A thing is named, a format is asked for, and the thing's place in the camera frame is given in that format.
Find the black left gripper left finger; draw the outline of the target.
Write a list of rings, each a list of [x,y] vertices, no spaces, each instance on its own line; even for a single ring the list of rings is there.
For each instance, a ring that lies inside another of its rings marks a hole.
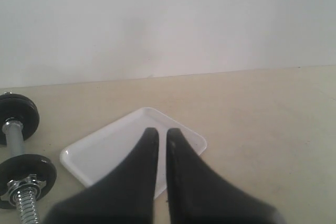
[[[44,223],[153,223],[159,134],[144,130],[127,157],[103,179],[54,205]]]

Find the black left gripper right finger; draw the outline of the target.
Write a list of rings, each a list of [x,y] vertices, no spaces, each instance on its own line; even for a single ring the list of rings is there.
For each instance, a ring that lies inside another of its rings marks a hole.
[[[285,223],[274,206],[213,171],[180,129],[166,135],[166,181],[171,223]]]

